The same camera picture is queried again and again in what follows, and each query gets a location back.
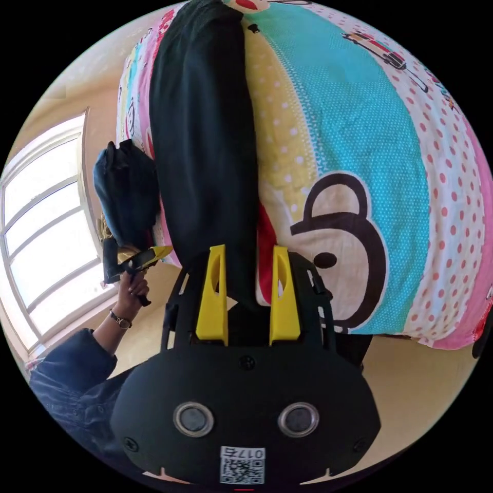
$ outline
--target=watch strap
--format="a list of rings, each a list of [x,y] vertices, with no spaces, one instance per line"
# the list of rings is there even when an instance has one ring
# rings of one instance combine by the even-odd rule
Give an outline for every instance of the watch strap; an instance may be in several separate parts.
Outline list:
[[[130,320],[127,320],[126,318],[119,317],[118,315],[115,314],[115,312],[113,310],[109,311],[109,316],[120,326],[121,329],[123,329],[123,330],[131,329],[132,322]],[[128,323],[128,327],[122,327],[123,321]]]

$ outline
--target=person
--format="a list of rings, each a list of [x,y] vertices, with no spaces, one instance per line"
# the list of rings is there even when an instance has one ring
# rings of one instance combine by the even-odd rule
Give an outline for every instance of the person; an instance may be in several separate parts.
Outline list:
[[[140,470],[126,456],[110,426],[120,389],[133,371],[130,368],[110,378],[117,364],[115,353],[142,308],[138,296],[148,293],[142,273],[132,279],[125,272],[118,301],[103,323],[95,330],[76,332],[49,352],[31,369],[29,386],[55,421],[82,447],[121,474],[161,489],[163,482],[159,480],[182,481],[164,472],[154,476]]]

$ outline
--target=sleeve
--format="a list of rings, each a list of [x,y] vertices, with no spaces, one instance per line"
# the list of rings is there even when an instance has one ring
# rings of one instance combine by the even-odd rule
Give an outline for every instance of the sleeve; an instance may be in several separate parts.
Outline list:
[[[31,374],[31,387],[49,383],[71,392],[87,392],[104,382],[117,364],[94,339],[93,330],[83,329],[54,348]]]

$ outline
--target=hand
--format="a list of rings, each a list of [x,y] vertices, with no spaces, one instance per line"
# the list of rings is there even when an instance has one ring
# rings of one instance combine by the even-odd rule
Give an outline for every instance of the hand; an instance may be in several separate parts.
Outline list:
[[[132,282],[130,280],[130,274],[124,272],[120,279],[118,301],[113,308],[113,312],[117,317],[132,322],[142,308],[138,296],[147,296],[149,286],[142,272],[139,272]]]

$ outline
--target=wristwatch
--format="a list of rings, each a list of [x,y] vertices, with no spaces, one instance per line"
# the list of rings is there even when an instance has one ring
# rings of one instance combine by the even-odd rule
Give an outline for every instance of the wristwatch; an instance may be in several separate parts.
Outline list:
[[[109,316],[120,326],[121,329],[127,330],[132,327],[132,322],[126,318],[120,318],[115,315],[113,310],[109,311]]]

